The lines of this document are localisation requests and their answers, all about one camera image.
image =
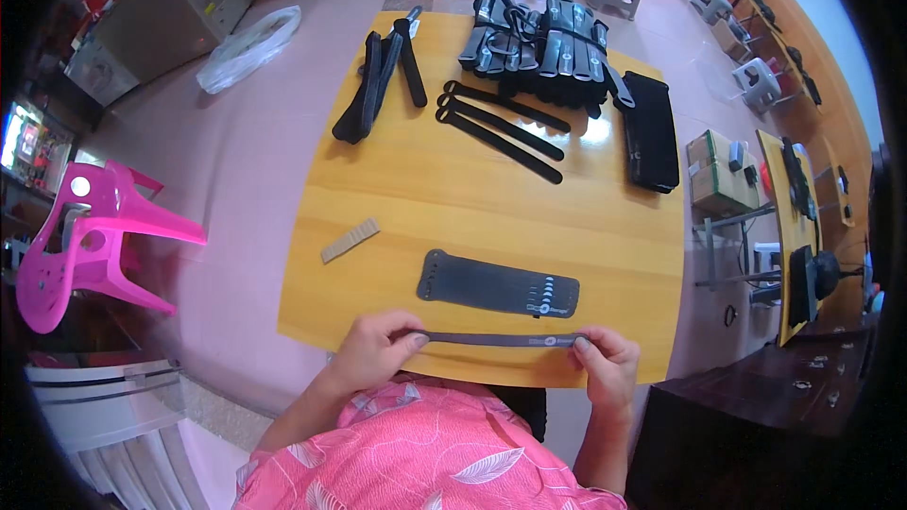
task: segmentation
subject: wall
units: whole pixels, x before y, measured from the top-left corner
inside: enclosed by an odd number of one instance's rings
[[[844,73],[863,119],[870,147],[875,150],[882,141],[879,106],[875,96],[873,74],[863,44],[840,0],[796,0]]]

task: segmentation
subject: cardboard box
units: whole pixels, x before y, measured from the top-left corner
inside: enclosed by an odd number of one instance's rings
[[[730,56],[732,60],[742,61],[752,55],[749,46],[738,40],[727,24],[727,20],[720,18],[712,27],[712,36],[719,41],[721,51]]]
[[[727,217],[759,208],[759,185],[746,182],[744,170],[731,172],[727,165],[731,142],[707,130],[686,145],[689,162],[690,201],[710,216]],[[743,168],[755,166],[752,153],[744,153]]]

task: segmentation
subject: pink plastic chair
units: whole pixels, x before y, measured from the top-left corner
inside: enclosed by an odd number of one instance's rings
[[[136,191],[135,185],[157,194],[163,185],[130,167],[107,160],[101,168],[70,163],[62,178],[60,192],[41,232],[22,259],[16,282],[19,311],[28,326],[38,333],[50,333],[66,312],[73,289],[91,289],[111,297],[166,312],[176,306],[127,280],[120,266],[124,232],[155,234],[172,239],[206,244],[207,237],[197,222],[158,207]],[[44,248],[60,218],[63,204],[92,207],[91,216],[79,217],[73,225],[69,247],[59,255],[45,255]],[[127,263],[133,258],[127,256]]]

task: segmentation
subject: pink floral shirt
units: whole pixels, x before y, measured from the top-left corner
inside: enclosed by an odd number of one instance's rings
[[[526,422],[478,384],[398,375],[358,394],[337,429],[256,451],[235,508],[626,510],[583,488]]]

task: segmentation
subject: dark wooden cabinet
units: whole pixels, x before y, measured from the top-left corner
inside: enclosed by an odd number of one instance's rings
[[[837,471],[874,330],[798,336],[650,389],[627,495],[641,510],[809,507]]]

